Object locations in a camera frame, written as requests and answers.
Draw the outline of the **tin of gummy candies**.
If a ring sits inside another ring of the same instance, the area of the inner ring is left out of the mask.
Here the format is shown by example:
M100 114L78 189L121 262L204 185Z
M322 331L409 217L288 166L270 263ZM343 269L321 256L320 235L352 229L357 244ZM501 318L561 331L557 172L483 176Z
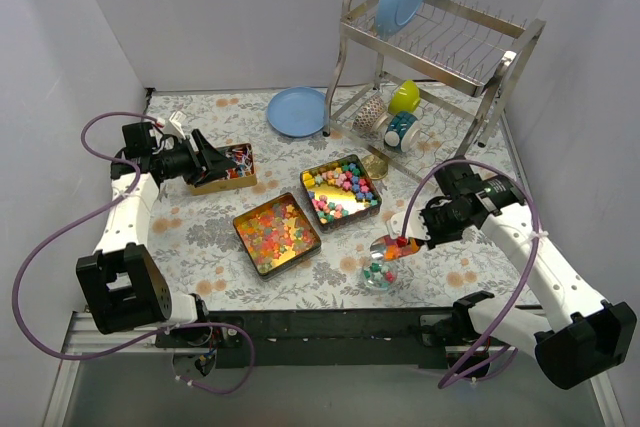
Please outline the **tin of gummy candies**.
M320 236L291 192L239 215L233 227L264 281L321 251Z

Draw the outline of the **tin of star candies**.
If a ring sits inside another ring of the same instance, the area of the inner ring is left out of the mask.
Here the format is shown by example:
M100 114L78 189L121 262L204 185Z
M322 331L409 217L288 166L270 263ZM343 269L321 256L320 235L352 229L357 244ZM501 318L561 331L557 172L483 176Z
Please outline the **tin of star candies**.
M324 233L375 216L381 209L382 197L355 154L303 170L299 178Z

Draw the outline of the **metal scoop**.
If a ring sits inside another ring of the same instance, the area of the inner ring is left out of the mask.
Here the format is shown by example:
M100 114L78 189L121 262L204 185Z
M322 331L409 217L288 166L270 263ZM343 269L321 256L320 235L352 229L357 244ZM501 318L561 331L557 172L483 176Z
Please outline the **metal scoop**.
M409 238L406 244L400 245L397 239L385 235L372 242L369 253L374 260L387 262L414 255L424 244L422 240Z

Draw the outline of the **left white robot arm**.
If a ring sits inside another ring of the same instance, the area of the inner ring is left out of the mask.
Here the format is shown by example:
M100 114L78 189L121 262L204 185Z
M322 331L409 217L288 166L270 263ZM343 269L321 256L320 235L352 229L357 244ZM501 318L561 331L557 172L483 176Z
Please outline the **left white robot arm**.
M163 182L175 178L201 187L223 178L235 162L214 148L199 130L184 135L172 127L160 137L153 122L125 125L124 147L110 165L115 205L102 237L76 264L87 306L103 334L157 324L178 324L193 347L213 333L206 306L197 294L171 292L147 242L151 212Z

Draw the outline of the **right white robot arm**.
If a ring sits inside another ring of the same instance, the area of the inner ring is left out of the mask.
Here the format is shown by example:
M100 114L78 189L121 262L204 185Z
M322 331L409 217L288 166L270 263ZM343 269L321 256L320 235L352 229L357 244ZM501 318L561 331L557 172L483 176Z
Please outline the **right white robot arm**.
M428 248L457 241L475 227L512 263L520 280L505 302L481 291L455 302L442 322L479 348L493 337L533 357L557 387L570 389L626 359L637 316L613 304L569 264L543 230L533 200L502 173L482 179L457 158L431 172L442 194L419 214Z

